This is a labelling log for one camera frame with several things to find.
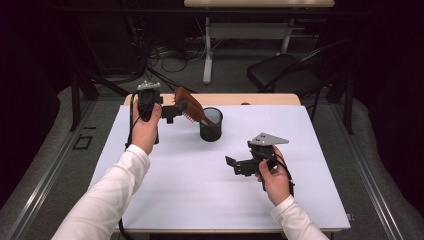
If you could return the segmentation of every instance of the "desk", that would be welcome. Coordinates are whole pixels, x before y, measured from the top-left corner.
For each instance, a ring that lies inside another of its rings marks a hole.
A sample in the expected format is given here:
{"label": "desk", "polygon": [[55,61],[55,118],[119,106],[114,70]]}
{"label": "desk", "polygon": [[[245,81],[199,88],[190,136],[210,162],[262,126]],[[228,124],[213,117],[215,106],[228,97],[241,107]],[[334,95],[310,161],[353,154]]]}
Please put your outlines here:
{"label": "desk", "polygon": [[[333,7],[333,0],[185,0],[193,8],[325,8]],[[281,53],[287,52],[293,19],[288,23],[211,23],[206,17],[206,59],[203,83],[211,83],[211,38],[229,39],[283,39]]]}
{"label": "desk", "polygon": [[[184,117],[173,124],[159,122],[159,144],[150,155],[151,167],[123,216],[129,231],[148,233],[281,232],[270,216],[273,204],[256,178],[235,175],[225,156],[250,159],[246,141],[260,132],[286,138],[279,145],[293,176],[296,200],[323,231],[350,228],[340,197],[328,170],[306,109],[298,103],[279,105],[289,94],[272,94],[270,105],[224,105],[234,102],[265,103],[262,94],[222,94],[223,134],[213,143],[203,141],[199,126]],[[200,102],[216,103],[216,95],[197,95]],[[121,106],[100,156],[92,186],[124,151],[129,106]]]}
{"label": "desk", "polygon": [[[295,94],[275,94],[275,93],[192,93],[191,94],[202,105],[240,105],[242,103],[257,105],[298,105],[299,98]],[[174,94],[161,94],[163,97],[163,105],[174,104]],[[131,95],[127,96],[124,105],[129,105]]]}

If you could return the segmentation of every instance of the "white sleeve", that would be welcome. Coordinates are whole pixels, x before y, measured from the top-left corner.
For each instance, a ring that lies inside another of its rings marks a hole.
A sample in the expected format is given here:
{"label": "white sleeve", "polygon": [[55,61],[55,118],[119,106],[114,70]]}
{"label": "white sleeve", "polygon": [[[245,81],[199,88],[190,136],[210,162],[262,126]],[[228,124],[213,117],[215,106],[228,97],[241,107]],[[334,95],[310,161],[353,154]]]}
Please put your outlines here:
{"label": "white sleeve", "polygon": [[271,216],[289,240],[328,239],[291,195],[272,210]]}
{"label": "white sleeve", "polygon": [[130,145],[75,204],[52,239],[109,239],[149,167],[147,154]]}

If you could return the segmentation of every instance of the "brown brush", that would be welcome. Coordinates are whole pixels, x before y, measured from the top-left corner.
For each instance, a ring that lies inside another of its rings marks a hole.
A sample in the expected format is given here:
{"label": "brown brush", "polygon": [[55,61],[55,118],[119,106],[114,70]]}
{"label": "brown brush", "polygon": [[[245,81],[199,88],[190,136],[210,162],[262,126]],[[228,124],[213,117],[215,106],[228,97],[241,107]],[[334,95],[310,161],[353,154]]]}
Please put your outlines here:
{"label": "brown brush", "polygon": [[187,109],[184,110],[183,114],[188,120],[192,122],[204,121],[209,126],[216,126],[214,122],[205,116],[202,105],[185,88],[178,87],[174,96],[175,104],[182,105],[184,102],[187,103]]}

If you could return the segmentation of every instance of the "human hand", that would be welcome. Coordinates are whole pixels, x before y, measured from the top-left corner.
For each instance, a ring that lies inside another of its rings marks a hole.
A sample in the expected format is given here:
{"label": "human hand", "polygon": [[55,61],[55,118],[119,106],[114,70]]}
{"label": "human hand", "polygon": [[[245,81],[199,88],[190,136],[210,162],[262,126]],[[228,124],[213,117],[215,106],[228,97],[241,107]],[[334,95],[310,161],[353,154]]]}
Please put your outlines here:
{"label": "human hand", "polygon": [[[275,154],[281,158],[283,157],[276,146],[274,146],[274,151]],[[278,156],[277,160],[283,163],[282,159]],[[271,169],[270,171],[266,162],[262,161],[259,163],[259,171],[262,177],[259,174],[256,174],[256,177],[259,182],[265,180],[265,189],[268,194],[268,198],[275,206],[282,203],[290,196],[289,178],[282,166],[277,164],[277,168]]]}
{"label": "human hand", "polygon": [[[134,106],[138,106],[138,99],[134,101]],[[133,108],[133,131],[131,143],[143,149],[149,155],[153,150],[153,144],[156,141],[158,122],[162,115],[162,107],[155,103],[152,116],[148,122],[139,118],[139,113],[136,107]]]}

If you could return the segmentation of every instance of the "white table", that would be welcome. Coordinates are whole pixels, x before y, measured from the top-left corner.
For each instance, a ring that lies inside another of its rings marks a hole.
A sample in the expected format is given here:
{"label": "white table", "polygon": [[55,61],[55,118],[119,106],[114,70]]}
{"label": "white table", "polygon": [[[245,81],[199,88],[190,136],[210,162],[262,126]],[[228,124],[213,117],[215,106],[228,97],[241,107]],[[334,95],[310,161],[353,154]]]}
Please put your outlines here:
{"label": "white table", "polygon": [[[186,7],[193,8],[326,8],[333,7],[333,0],[185,0]],[[282,39],[281,53],[286,53],[292,32],[293,19],[284,23],[211,23],[206,17],[206,59],[203,83],[211,83],[211,38],[226,39]]]}
{"label": "white table", "polygon": [[[225,161],[225,156],[251,159],[246,142],[261,132],[290,141],[278,147],[296,184],[295,198],[311,219],[323,231],[350,228],[304,106],[214,107],[223,112],[224,119],[222,137],[213,143],[200,138],[198,123],[182,116],[173,124],[164,119],[159,122],[159,144],[150,155],[150,170],[123,216],[126,229],[148,233],[282,232],[271,219],[273,204],[262,185],[254,176],[235,175]],[[128,118],[129,106],[123,105],[90,186],[124,151]]]}

